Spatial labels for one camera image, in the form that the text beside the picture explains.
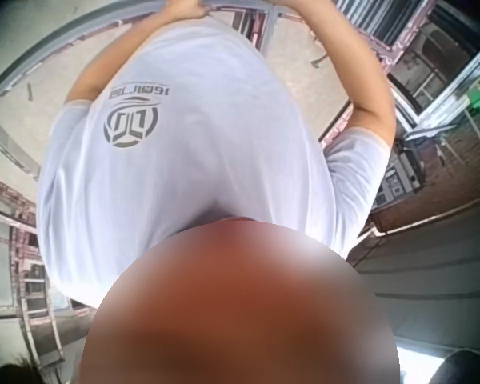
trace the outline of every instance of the white t-shirt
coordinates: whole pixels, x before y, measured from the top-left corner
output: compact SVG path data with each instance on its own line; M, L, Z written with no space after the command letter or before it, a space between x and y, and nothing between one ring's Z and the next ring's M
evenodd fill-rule
M324 153L240 34L211 18L151 39L100 97L66 104L39 183L53 284L98 307L172 234L230 216L286 226L346 257L390 156L363 128Z

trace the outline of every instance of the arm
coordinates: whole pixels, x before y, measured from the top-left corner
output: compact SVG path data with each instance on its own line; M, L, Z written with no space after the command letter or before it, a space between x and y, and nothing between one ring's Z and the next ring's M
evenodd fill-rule
M361 126L389 146L396 130L393 96L371 48L331 0L272 0L300 14L323 44L354 104L347 127Z
M208 9L199 0L168 0L166 7L157 14L145 18L109 44L80 73L66 96L65 102L73 100L94 101L153 32L177 22L191 18L202 18Z

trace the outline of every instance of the hair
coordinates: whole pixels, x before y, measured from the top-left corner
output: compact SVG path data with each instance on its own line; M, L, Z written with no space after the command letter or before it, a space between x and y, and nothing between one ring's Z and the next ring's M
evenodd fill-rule
M480 384L480 354L460 350L445 359L430 384Z
M0 366L0 384L46 384L46 381L34 363L22 358L17 364Z

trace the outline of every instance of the window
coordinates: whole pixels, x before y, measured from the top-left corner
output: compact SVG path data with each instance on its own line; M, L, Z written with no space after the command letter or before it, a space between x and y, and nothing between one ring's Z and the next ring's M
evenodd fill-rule
M471 60L439 26L427 22L390 77L417 113L436 99Z
M420 354L397 346L404 384L428 384L444 358Z

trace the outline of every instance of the hand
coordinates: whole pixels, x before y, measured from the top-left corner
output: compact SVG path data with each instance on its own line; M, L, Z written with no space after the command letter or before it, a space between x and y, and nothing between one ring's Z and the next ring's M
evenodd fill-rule
M209 6L202 6L201 0L167 0L163 13L167 14L172 20L189 20L193 18L203 18L211 10Z

